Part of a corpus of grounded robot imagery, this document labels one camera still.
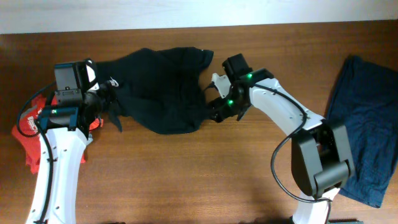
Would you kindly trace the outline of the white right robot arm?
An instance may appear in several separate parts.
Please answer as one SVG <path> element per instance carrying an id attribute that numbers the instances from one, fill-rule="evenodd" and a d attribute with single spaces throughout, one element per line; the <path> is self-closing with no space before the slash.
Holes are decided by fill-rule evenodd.
<path id="1" fill-rule="evenodd" d="M 344 123 L 306 108 L 270 71 L 253 70 L 242 54 L 227 58 L 222 66 L 225 74 L 214 73 L 211 79 L 220 95 L 208 104 L 210 119 L 217 123 L 230 117 L 241 120 L 250 107 L 268 116 L 286 135 L 274 149 L 270 167 L 277 185 L 298 201 L 289 222 L 329 223 L 333 199 L 355 171 Z M 287 190 L 275 171 L 276 156 L 288 142 L 291 173 L 300 195 Z"/>

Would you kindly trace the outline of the black t-shirt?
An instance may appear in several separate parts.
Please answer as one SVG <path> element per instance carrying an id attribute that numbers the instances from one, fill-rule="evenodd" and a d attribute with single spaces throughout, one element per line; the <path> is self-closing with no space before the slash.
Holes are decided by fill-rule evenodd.
<path id="1" fill-rule="evenodd" d="M 200 74 L 214 53 L 195 47 L 143 48 L 116 60 L 97 62 L 99 83 L 114 84 L 116 99 L 109 120 L 122 130 L 120 117 L 130 117 L 157 134 L 199 130 L 208 117 Z"/>

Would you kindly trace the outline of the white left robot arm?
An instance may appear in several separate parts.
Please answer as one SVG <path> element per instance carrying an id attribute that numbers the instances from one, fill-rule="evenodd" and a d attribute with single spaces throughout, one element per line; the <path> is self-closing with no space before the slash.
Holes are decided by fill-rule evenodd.
<path id="1" fill-rule="evenodd" d="M 113 84 L 100 84 L 94 61 L 59 63 L 57 88 L 34 124 L 40 165 L 27 223 L 75 223 L 81 158 L 92 142 L 90 124 L 114 100 Z"/>

